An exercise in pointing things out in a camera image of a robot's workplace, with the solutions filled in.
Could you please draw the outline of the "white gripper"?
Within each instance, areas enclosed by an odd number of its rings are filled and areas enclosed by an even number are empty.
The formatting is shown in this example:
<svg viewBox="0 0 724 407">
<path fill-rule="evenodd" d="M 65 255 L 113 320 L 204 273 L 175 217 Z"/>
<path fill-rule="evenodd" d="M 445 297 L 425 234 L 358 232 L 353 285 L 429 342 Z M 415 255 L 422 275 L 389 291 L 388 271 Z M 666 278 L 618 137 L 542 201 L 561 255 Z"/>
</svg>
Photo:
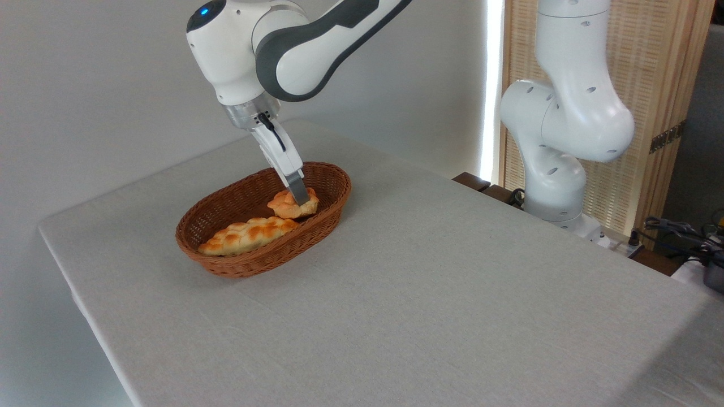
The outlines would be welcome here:
<svg viewBox="0 0 724 407">
<path fill-rule="evenodd" d="M 303 181 L 303 161 L 279 121 L 266 114 L 258 114 L 253 118 L 251 132 L 267 162 L 277 171 L 295 203 L 302 206 L 310 201 Z"/>
</svg>

